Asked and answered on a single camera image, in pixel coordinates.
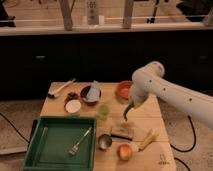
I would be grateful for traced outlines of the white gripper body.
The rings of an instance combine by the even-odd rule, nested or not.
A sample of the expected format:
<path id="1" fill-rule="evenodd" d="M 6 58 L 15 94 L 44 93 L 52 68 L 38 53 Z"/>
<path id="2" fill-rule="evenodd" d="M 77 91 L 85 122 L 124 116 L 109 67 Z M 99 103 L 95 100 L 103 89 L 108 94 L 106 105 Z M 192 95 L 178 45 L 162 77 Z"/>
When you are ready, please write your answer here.
<path id="1" fill-rule="evenodd" d="M 148 93 L 136 85 L 132 85 L 129 91 L 129 99 L 135 108 L 141 106 L 148 98 Z"/>

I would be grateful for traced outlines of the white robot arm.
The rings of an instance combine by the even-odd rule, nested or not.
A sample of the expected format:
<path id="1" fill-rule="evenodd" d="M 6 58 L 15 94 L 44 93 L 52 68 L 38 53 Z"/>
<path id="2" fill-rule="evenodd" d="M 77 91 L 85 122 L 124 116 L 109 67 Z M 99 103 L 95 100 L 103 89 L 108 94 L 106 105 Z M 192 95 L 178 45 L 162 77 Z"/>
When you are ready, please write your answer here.
<path id="1" fill-rule="evenodd" d="M 129 97 L 134 107 L 142 105 L 149 94 L 154 94 L 213 129 L 213 97 L 166 81 L 164 74 L 164 66 L 158 61 L 133 73 Z"/>

